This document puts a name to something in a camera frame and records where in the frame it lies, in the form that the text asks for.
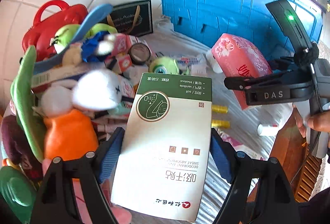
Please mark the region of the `person right hand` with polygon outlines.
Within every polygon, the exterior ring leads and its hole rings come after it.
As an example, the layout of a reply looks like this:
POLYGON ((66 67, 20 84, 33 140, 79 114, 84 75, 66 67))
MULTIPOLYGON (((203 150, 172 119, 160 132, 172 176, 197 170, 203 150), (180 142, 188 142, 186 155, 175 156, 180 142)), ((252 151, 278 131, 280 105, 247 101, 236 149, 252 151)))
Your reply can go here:
MULTIPOLYGON (((298 127, 298 130, 302 137, 306 137, 306 127, 304 126, 304 120, 301 117, 300 113, 298 112, 296 108, 296 104, 292 104, 293 106, 293 115, 295 118, 296 125, 298 127)), ((306 121, 307 125, 319 132, 325 132, 329 133, 330 132, 330 112, 329 111, 324 111, 319 114, 315 114, 314 116, 310 116, 308 120, 306 121)))

